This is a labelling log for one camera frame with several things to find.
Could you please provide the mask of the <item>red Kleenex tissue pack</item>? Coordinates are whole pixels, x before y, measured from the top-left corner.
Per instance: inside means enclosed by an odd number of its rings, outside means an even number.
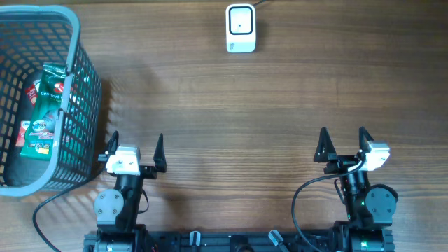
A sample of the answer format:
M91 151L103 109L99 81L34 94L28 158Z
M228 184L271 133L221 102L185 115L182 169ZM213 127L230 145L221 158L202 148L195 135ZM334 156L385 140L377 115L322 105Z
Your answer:
M17 134L17 139L15 142L16 147L23 147L25 144L25 134L30 125L28 120L23 120L20 122L19 132Z

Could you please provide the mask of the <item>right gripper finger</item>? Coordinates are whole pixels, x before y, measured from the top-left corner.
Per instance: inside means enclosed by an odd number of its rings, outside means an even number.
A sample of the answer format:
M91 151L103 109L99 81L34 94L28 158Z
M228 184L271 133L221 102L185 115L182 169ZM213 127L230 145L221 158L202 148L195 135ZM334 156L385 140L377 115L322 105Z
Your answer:
M326 127L319 133L318 145L314 154L314 162L332 162L337 159L337 153Z
M364 126L360 127L358 132L360 149L365 153L370 152L370 142L374 140L373 137L369 134Z

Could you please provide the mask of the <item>green 3M gloves package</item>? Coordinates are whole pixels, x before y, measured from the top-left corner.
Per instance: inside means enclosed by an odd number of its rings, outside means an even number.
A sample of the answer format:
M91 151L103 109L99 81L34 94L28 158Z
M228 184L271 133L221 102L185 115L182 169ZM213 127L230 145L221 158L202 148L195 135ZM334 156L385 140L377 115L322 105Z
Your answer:
M65 67L45 63L30 125L24 135L21 158L50 160L58 111L62 103Z

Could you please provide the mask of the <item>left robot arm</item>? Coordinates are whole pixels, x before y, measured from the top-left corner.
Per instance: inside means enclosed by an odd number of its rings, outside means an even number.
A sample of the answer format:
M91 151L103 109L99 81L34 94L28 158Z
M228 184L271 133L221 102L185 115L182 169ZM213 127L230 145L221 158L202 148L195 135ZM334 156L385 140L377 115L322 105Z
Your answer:
M84 240L84 251L157 251L158 246L149 235L144 224L137 223L137 217L144 211L139 205L146 179L156 179L159 173L167 171L164 137L158 137L153 155L153 164L140 163L138 146L119 144L119 134L107 143L98 161L105 165L108 174L116 178L114 188L104 190L94 201L97 216L97 233Z

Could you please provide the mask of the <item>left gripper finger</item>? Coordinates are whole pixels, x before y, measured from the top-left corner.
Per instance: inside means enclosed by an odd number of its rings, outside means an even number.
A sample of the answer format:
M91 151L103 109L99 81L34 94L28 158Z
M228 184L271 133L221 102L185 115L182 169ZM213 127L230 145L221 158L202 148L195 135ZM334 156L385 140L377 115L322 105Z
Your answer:
M157 172L167 172L167 161L165 157L163 134L160 134L157 140L157 146L154 152L153 161L155 163Z
M106 155L114 154L118 146L119 146L119 132L115 131L105 146L105 154Z

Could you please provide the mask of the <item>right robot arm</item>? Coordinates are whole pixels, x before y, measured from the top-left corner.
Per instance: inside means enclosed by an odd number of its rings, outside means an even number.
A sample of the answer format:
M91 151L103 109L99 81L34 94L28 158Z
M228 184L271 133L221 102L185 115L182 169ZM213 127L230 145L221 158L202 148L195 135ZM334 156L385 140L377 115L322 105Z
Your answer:
M368 180L368 173L389 158L390 148L375 141L364 127L359 129L359 148L354 155L338 155L327 128L321 128L314 161L326 163L324 174L339 180L339 196L347 213L346 221L336 221L330 229L327 250L392 252L395 244L388 227L393 223L398 194Z

